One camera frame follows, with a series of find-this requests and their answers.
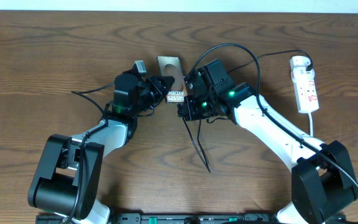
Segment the white USB charger adapter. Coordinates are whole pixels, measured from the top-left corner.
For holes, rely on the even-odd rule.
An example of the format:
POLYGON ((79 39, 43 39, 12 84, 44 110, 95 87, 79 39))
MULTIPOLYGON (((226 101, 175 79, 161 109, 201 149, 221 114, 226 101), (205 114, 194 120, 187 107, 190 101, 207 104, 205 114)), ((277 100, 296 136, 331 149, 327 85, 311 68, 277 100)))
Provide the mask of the white USB charger adapter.
POLYGON ((290 68, 293 70, 295 67, 305 67, 306 71, 313 69, 313 61, 309 57, 294 56, 290 59, 290 68))

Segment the white power strip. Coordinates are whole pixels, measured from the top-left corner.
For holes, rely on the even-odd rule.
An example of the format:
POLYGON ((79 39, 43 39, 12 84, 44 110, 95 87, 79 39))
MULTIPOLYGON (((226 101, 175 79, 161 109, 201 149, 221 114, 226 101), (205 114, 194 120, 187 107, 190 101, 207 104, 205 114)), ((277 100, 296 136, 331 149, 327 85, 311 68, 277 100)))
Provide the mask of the white power strip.
POLYGON ((298 112, 307 114, 318 110, 319 103, 314 82, 314 70, 306 71, 306 67, 295 67, 291 71, 291 79, 298 112))

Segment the Galaxy smartphone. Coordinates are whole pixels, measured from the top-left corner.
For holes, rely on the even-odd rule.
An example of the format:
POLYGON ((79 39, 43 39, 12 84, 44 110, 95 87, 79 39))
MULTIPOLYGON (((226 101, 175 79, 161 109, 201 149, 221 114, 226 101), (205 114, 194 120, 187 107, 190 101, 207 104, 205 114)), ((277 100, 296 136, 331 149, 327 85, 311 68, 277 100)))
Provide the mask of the Galaxy smartphone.
POLYGON ((180 59, 178 57, 159 55, 157 56, 157 62, 163 77, 173 77, 175 79, 165 98, 166 102, 168 104, 183 103, 188 93, 183 78, 180 59))

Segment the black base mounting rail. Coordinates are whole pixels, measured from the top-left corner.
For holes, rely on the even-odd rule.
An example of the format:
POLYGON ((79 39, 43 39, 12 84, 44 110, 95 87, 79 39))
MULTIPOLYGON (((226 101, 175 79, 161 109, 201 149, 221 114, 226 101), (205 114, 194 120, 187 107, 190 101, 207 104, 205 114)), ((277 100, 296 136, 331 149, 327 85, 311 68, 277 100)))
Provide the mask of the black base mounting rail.
POLYGON ((280 223, 268 213, 246 213, 242 215, 141 215, 119 213, 108 220, 112 224, 218 224, 218 223, 280 223))

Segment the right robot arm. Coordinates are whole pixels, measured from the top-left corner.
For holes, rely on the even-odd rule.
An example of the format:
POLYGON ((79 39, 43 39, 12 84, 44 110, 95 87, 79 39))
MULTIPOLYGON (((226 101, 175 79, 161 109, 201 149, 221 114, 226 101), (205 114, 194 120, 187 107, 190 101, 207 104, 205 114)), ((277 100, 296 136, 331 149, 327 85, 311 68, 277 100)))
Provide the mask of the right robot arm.
POLYGON ((193 94, 178 107, 185 121, 225 116, 268 146, 291 172, 291 202, 279 210, 280 223, 325 223, 358 199, 347 149, 325 144, 278 114, 246 83, 236 85, 220 60, 191 72, 193 94))

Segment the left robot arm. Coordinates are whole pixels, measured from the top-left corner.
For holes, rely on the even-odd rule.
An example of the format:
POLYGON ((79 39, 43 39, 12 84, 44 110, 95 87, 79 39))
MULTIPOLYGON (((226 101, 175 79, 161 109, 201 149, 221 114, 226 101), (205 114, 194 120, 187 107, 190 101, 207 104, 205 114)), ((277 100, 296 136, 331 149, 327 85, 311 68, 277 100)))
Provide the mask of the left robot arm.
POLYGON ((96 198, 103 159, 133 137, 140 113, 153 111, 175 81, 144 75, 133 67, 115 78, 114 98, 95 127, 47 139, 27 196, 31 207, 61 216, 61 223, 109 221, 110 208, 96 198))

